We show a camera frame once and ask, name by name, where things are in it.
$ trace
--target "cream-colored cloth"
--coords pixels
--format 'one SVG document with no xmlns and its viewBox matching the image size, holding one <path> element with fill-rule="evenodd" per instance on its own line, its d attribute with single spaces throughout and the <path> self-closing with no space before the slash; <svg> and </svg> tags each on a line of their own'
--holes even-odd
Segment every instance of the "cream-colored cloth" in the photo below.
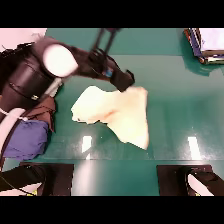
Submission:
<svg viewBox="0 0 224 224">
<path fill-rule="evenodd" d="M 142 149 L 149 144 L 146 119 L 148 92 L 143 87 L 129 87 L 125 92 L 105 92 L 96 86 L 88 87 L 75 102 L 72 120 L 107 126 L 120 141 Z"/>
</svg>

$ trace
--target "green table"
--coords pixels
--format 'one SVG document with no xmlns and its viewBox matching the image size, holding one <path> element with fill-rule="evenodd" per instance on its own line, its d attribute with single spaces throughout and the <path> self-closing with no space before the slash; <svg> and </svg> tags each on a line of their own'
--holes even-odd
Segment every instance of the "green table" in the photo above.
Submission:
<svg viewBox="0 0 224 224">
<path fill-rule="evenodd" d="M 224 178 L 224 70 L 201 65 L 182 31 L 124 29 L 111 49 L 119 66 L 135 74 L 135 85 L 149 92 L 146 151 L 121 143 L 104 124 L 71 120 L 70 109 L 88 86 L 115 90 L 103 81 L 75 77 L 56 96 L 56 132 L 46 153 L 33 161 L 76 164 L 74 195 L 158 195 L 156 164 L 195 164 L 198 159 Z M 47 35 L 86 50 L 96 34 L 97 29 L 47 30 Z M 92 146 L 82 153 L 84 136 L 92 136 Z M 82 167 L 91 167 L 91 172 Z M 82 192 L 88 175 L 95 185 Z"/>
</svg>

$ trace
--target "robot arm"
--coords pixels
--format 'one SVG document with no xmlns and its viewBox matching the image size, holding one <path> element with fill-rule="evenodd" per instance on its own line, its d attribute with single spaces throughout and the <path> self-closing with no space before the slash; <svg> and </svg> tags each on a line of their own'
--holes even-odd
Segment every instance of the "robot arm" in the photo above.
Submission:
<svg viewBox="0 0 224 224">
<path fill-rule="evenodd" d="M 99 35 L 90 52 L 68 46 L 51 37 L 43 37 L 31 45 L 29 55 L 22 60 L 5 83 L 0 101 L 0 154 L 18 123 L 48 95 L 46 91 L 55 78 L 66 82 L 70 77 L 80 75 L 111 82 L 119 91 L 133 85 L 134 75 L 122 72 L 117 63 L 107 55 L 119 28 L 107 28 L 111 37 L 105 51 L 99 49 Z"/>
</svg>

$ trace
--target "pile of clothes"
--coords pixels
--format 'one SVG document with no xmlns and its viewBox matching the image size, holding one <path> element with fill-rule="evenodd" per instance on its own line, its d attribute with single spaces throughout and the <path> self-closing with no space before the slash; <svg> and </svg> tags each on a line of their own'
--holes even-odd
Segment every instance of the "pile of clothes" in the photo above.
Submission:
<svg viewBox="0 0 224 224">
<path fill-rule="evenodd" d="M 18 64 L 29 54 L 31 45 L 32 43 L 20 44 L 15 50 L 7 49 L 0 53 L 0 101 L 4 84 Z M 54 132 L 54 97 L 61 85 L 62 80 L 55 79 L 46 91 L 48 97 L 26 115 L 27 121 L 22 120 L 19 123 L 4 151 L 4 158 L 23 161 L 44 153 L 49 131 Z"/>
<path fill-rule="evenodd" d="M 200 63 L 224 64 L 224 28 L 187 28 L 184 34 Z"/>
</svg>

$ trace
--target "blue cloth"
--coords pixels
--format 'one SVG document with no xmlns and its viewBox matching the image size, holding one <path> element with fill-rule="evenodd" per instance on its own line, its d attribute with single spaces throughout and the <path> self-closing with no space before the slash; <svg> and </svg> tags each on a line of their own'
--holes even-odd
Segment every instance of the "blue cloth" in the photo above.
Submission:
<svg viewBox="0 0 224 224">
<path fill-rule="evenodd" d="M 4 157 L 19 161 L 29 160 L 43 154 L 47 143 L 48 123 L 45 121 L 21 121 L 16 127 Z"/>
</svg>

